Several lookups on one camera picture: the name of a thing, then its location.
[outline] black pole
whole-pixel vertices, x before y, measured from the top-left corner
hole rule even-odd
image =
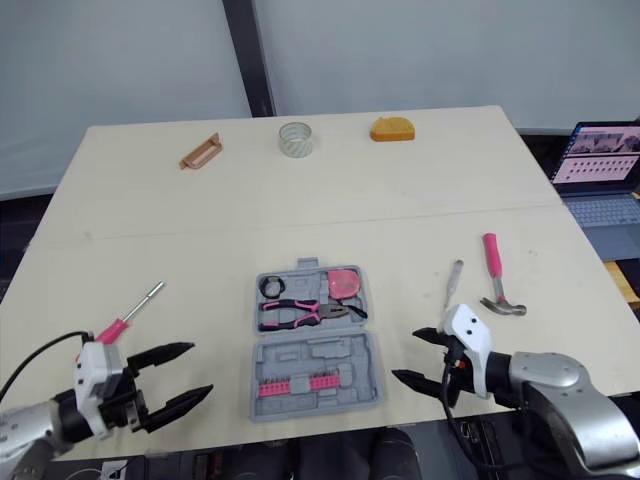
[[[251,115],[273,117],[275,109],[269,92],[253,0],[222,0],[222,4]]]

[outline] gray tool case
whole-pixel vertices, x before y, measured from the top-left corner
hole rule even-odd
[[[285,291],[278,300],[318,300],[336,303],[329,298],[328,272],[349,269],[360,277],[357,295],[342,301],[366,312],[366,281],[355,265],[318,267],[317,258],[298,260],[296,270],[258,275],[256,279],[255,328],[261,335],[253,353],[251,373],[251,419],[285,420],[324,413],[340,413],[377,405],[382,401],[382,384],[378,351],[372,335],[364,329],[367,319],[355,312],[324,319],[316,326],[299,326],[293,330],[261,332],[261,323],[286,323],[306,315],[294,309],[260,310],[260,304],[272,302],[260,293],[265,277],[278,276]],[[320,389],[317,376],[330,375],[332,383]],[[278,388],[288,382],[290,393],[261,396],[260,386]]]

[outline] hammer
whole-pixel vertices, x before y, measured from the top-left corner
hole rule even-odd
[[[500,315],[525,315],[527,307],[524,305],[511,305],[504,296],[504,288],[502,287],[502,262],[500,261],[500,252],[498,252],[498,240],[495,233],[485,233],[482,236],[484,249],[487,254],[487,265],[489,273],[493,280],[493,288],[496,292],[497,301],[492,302],[487,297],[480,300],[485,307]]]

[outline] wooden table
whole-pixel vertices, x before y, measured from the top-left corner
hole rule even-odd
[[[381,114],[220,120],[89,129],[0,305],[0,378],[37,346],[98,331],[158,280],[167,287],[119,341],[123,356],[178,340],[197,347],[139,385],[151,408],[214,383],[209,398],[152,435],[121,430],[69,458],[182,450],[443,418],[440,404],[401,385],[394,368],[437,378],[441,349],[411,332],[434,326],[452,263],[465,261],[454,302],[490,326],[496,350],[574,356],[613,394],[640,389],[640,329],[606,269],[498,107],[395,112],[413,142],[374,143]],[[291,120],[314,152],[277,146]],[[224,151],[198,171],[178,160],[218,131]],[[507,297],[529,308],[501,317],[481,236],[498,234]],[[380,347],[385,401],[339,415],[249,420],[254,281],[261,272],[357,264],[371,295],[367,329]],[[77,344],[52,349],[21,376],[3,408],[71,386]],[[497,411],[463,395],[456,414]]]

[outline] pink hammer handle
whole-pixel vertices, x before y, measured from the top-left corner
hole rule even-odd
[[[500,261],[500,252],[498,252],[498,239],[495,233],[485,233],[482,236],[484,241],[484,250],[487,254],[487,265],[489,273],[492,277],[502,276],[502,262]]]
[[[128,326],[128,323],[117,318],[105,331],[96,337],[96,342],[111,345],[112,343],[115,343],[118,337],[127,329]]]

